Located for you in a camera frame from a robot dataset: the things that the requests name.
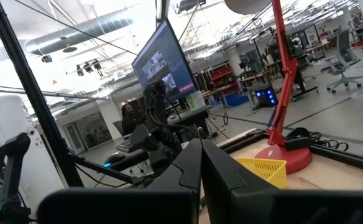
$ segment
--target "red lamp arm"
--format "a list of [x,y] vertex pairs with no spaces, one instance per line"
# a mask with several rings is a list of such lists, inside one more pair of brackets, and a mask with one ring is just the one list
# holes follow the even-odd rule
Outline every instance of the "red lamp arm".
[[291,58],[288,54],[287,40],[285,35],[285,24],[283,23],[282,7],[280,0],[272,0],[275,26],[277,28],[278,46],[280,48],[280,55],[282,59],[282,70],[285,78],[282,85],[281,95],[278,101],[277,110],[272,122],[271,128],[267,130],[269,137],[269,145],[278,144],[284,145],[285,139],[282,136],[283,123],[287,113],[288,104],[292,94],[293,81],[296,76],[298,68],[298,61]]

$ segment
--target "monitor screen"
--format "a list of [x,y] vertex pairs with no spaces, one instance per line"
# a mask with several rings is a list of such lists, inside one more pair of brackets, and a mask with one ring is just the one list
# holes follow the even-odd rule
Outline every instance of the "monitor screen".
[[162,79],[167,97],[172,101],[197,89],[190,66],[168,20],[157,27],[132,66],[143,90],[149,81]]

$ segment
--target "office chair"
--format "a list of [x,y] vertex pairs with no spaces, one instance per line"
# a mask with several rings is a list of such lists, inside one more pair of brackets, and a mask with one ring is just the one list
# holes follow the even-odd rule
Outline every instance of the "office chair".
[[[360,88],[361,84],[357,82],[357,79],[363,78],[363,76],[358,77],[345,77],[344,72],[350,68],[352,65],[357,64],[361,61],[351,50],[349,43],[349,30],[343,30],[338,33],[337,36],[338,51],[336,55],[324,58],[324,61],[328,63],[328,67],[321,69],[321,73],[328,72],[331,75],[342,75],[341,79],[329,84],[326,89],[332,93],[336,93],[335,88],[341,84],[344,86],[349,86],[349,83],[356,83],[357,87]],[[331,62],[332,59],[337,58],[337,62]]]
[[122,129],[122,121],[115,121],[113,122],[115,128],[119,131],[122,137],[124,137],[124,130]]

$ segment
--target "concrete floor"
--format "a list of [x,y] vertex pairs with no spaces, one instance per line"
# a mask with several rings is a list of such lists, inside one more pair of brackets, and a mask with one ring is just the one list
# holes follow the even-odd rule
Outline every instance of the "concrete floor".
[[[363,51],[361,49],[354,50],[355,54],[361,58],[361,62],[351,67],[345,72],[345,76],[363,75]],[[307,68],[303,75],[314,75],[316,80],[307,80],[307,88],[318,86],[319,94],[315,91],[303,96],[297,102],[290,102],[285,120],[285,133],[290,128],[304,127],[309,131],[319,131],[327,138],[336,139],[338,141],[346,141],[349,145],[349,152],[363,156],[363,80],[362,88],[358,89],[351,84],[350,90],[339,86],[336,89],[336,94],[331,94],[326,90],[326,85],[337,80],[340,76],[332,76],[328,73],[320,73],[320,70],[325,67],[325,64],[317,64]],[[233,137],[243,131],[251,128],[265,129],[267,121],[272,114],[273,108],[262,108],[257,113],[248,115],[250,107],[248,103],[227,109],[229,123],[225,126],[224,134],[228,137]],[[213,109],[214,115],[211,116],[211,121],[222,128],[224,113],[222,105],[217,105]],[[225,136],[219,135],[217,142],[224,141]],[[87,159],[102,164],[103,161],[113,152],[117,142],[109,142],[97,149],[83,153]],[[139,168],[133,168],[134,173],[131,175],[141,175]],[[107,184],[120,184],[119,180],[111,177],[103,177],[102,174],[97,174],[95,171],[87,170],[89,174],[97,179],[102,179]],[[90,178],[81,174],[81,177],[87,187],[95,187],[96,183]]]

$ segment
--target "ductwork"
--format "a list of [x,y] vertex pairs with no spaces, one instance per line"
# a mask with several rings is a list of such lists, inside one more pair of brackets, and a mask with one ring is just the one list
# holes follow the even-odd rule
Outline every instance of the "ductwork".
[[[92,35],[93,37],[99,37],[133,24],[134,21],[132,19],[126,18],[127,10],[128,9],[115,11],[86,22],[82,22],[81,24],[77,24],[73,27]],[[25,43],[25,48],[32,54],[47,55],[67,48],[67,44],[72,46],[92,39],[93,37],[89,35],[68,27],[57,32],[52,32],[51,34],[29,40]]]

